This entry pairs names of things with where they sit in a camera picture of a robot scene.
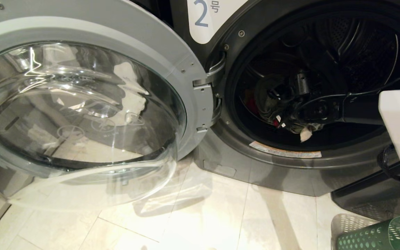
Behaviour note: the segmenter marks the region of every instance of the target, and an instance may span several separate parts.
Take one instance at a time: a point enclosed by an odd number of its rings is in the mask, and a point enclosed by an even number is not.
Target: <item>white floor tile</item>
[[[9,245],[32,214],[31,209],[12,205],[0,220],[0,250]]]
[[[19,236],[42,250],[77,250],[99,213],[35,211]]]
[[[250,185],[238,250],[317,250],[316,199]]]
[[[36,245],[33,245],[32,243],[28,242],[27,240],[19,236],[16,236],[15,239],[10,244],[10,246],[8,247],[8,250],[41,250],[41,249]]]
[[[165,230],[162,249],[235,250],[248,184],[192,163]]]
[[[153,250],[157,242],[97,219],[80,250]]]
[[[150,197],[113,208],[99,215],[118,226],[160,241],[192,158],[181,160],[168,184]]]
[[[331,194],[327,193],[316,198],[317,203],[317,244],[319,250],[331,249],[331,221],[338,214],[357,215],[353,212],[341,209],[332,199]]]

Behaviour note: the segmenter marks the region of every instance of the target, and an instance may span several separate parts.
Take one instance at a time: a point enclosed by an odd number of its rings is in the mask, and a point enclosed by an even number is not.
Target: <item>washing machine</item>
[[[220,112],[195,150],[200,168],[309,196],[380,171],[391,141],[378,93],[400,89],[400,0],[171,7],[205,69],[224,64],[212,84]]]
[[[7,0],[0,198],[143,199],[197,146],[206,170],[320,195],[375,171],[384,89],[400,1]]]

